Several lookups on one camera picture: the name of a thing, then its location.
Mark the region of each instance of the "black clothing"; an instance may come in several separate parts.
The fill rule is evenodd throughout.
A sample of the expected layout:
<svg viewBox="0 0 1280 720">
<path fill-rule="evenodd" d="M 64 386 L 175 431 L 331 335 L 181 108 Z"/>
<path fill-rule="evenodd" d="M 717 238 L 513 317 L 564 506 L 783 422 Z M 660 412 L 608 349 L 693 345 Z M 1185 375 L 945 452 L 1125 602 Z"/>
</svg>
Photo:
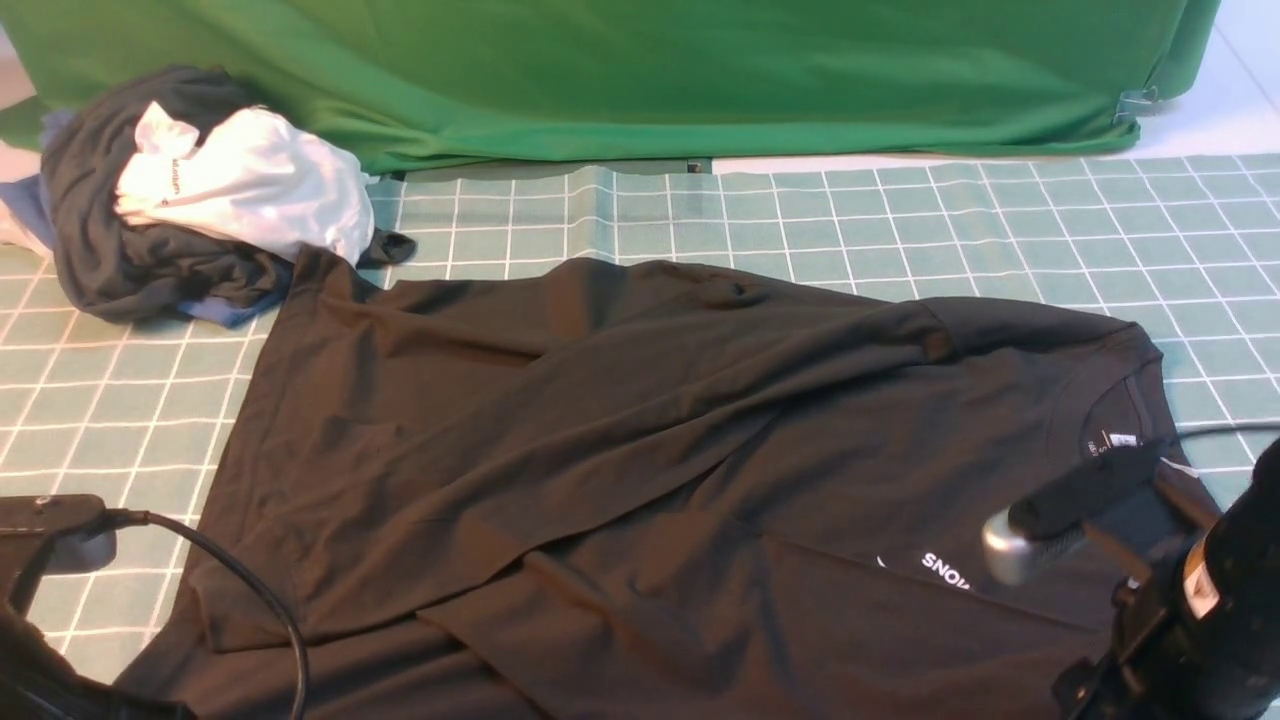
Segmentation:
<svg viewBox="0 0 1280 720">
<path fill-rule="evenodd" d="M 1121 571 L 1002 588 L 982 524 L 1171 430 L 1111 318 L 672 263 L 384 291 L 307 250 L 201 528 L 300 619 L 317 720 L 1053 719 Z M 192 553 L 123 685 L 270 717 L 292 673 Z"/>
</svg>

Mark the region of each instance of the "green backdrop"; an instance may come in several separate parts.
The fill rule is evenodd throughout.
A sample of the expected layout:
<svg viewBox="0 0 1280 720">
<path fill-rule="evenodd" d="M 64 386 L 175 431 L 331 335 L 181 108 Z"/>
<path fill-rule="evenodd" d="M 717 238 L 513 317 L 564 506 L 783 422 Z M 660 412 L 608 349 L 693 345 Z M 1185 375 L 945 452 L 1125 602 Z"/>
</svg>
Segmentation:
<svg viewBox="0 0 1280 720">
<path fill-rule="evenodd" d="M 1138 138 L 1123 92 L 1194 79 L 1219 0 L 0 0 L 31 146 L 170 63 L 221 65 L 369 172 Z"/>
</svg>

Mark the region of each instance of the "white floor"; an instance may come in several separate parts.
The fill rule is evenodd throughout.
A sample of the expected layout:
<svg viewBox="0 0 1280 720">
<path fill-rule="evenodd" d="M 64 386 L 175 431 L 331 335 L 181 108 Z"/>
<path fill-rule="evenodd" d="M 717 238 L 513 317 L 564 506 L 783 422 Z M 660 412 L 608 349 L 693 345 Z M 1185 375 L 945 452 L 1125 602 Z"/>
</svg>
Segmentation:
<svg viewBox="0 0 1280 720">
<path fill-rule="evenodd" d="M 1222 0 L 1196 86 L 1142 120 L 1143 138 L 1125 152 L 1135 158 L 1280 152 L 1280 28 L 1277 0 Z M 35 90 L 0 29 L 0 108 Z M 922 155 L 820 155 L 716 160 L 717 173 L 769 173 L 932 164 Z M 0 181 L 35 173 L 35 152 L 0 142 Z"/>
</svg>

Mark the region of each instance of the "blue fabric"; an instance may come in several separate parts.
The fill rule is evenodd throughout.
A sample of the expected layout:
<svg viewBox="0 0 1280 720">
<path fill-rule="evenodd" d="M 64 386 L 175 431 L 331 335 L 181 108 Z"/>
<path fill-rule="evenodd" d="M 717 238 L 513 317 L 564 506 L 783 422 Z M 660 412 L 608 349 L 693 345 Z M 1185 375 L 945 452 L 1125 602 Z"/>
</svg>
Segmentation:
<svg viewBox="0 0 1280 720">
<path fill-rule="evenodd" d="M 40 118 L 40 124 L 44 126 L 44 129 L 40 131 L 40 149 L 44 150 L 45 147 L 49 147 L 54 136 L 61 132 L 63 128 L 70 124 L 74 119 L 76 113 L 72 110 L 54 110 L 44 118 Z"/>
<path fill-rule="evenodd" d="M 47 205 L 40 187 L 40 176 L 14 182 L 0 182 L 0 202 L 49 250 L 54 249 L 54 225 L 49 222 Z"/>
<path fill-rule="evenodd" d="M 178 304 L 178 311 L 191 315 L 201 320 L 209 320 L 210 323 L 218 323 L 224 328 L 234 328 L 255 316 L 266 313 L 271 307 L 275 307 L 282 301 L 284 296 L 289 293 L 289 283 L 293 281 L 293 270 L 284 277 L 280 284 L 270 293 L 262 296 L 262 300 L 253 305 L 252 307 L 237 307 L 223 297 L 209 296 L 204 300 L 188 300 L 186 302 Z"/>
</svg>

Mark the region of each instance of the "black cable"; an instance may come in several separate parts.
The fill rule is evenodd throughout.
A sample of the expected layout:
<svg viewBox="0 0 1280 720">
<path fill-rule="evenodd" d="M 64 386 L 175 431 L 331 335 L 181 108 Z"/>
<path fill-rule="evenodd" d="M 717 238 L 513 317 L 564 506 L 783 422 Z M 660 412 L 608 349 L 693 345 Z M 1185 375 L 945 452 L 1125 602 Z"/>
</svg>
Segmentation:
<svg viewBox="0 0 1280 720">
<path fill-rule="evenodd" d="M 289 711 L 289 720 L 302 720 L 302 715 L 307 706 L 307 689 L 311 684 L 311 664 L 307 660 L 307 646 L 302 639 L 302 630 L 298 629 L 297 621 L 289 615 L 289 610 L 280 602 L 280 598 L 271 592 L 271 588 L 266 587 L 262 580 L 257 579 L 253 573 L 246 568 L 239 560 L 232 557 L 229 552 L 218 547 L 214 541 L 209 539 L 204 533 L 164 515 L 154 515 L 146 510 L 111 510 L 110 514 L 115 518 L 120 528 L 140 527 L 140 525 L 159 525 L 166 530 L 182 536 L 184 539 L 191 542 L 191 544 L 204 550 L 219 561 L 233 575 L 239 578 L 246 585 L 253 591 L 253 594 L 260 597 L 262 602 L 271 609 L 271 612 L 279 618 L 280 623 L 284 625 L 284 630 L 289 635 L 289 644 L 293 646 L 293 660 L 298 669 L 298 683 L 297 689 L 293 694 L 293 708 Z"/>
<path fill-rule="evenodd" d="M 1169 443 L 1183 442 L 1206 436 L 1220 436 L 1226 433 L 1280 433 L 1280 423 L 1235 423 L 1222 425 L 1210 425 L 1207 428 L 1194 428 L 1183 430 L 1170 438 Z"/>
</svg>

